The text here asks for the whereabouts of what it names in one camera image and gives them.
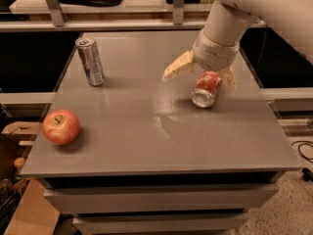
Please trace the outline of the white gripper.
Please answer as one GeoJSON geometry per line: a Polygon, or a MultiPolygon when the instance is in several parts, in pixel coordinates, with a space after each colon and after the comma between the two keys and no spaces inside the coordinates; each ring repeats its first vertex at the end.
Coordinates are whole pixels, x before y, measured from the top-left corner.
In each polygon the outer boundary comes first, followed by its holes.
{"type": "Polygon", "coordinates": [[[210,40],[202,29],[194,42],[193,51],[187,51],[178,57],[163,72],[162,80],[168,81],[179,75],[190,74],[194,71],[195,61],[204,70],[220,71],[219,76],[227,88],[237,92],[237,80],[230,67],[239,52],[239,45],[225,46],[210,40]]]}

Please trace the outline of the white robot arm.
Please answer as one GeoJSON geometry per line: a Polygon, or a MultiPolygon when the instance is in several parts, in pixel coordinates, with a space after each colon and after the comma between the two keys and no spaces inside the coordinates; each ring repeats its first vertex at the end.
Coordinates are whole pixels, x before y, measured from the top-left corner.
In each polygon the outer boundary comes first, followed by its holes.
{"type": "Polygon", "coordinates": [[[215,71],[235,91],[233,63],[246,30],[262,20],[313,63],[313,0],[215,0],[193,48],[169,65],[167,81],[194,68],[215,71]]]}

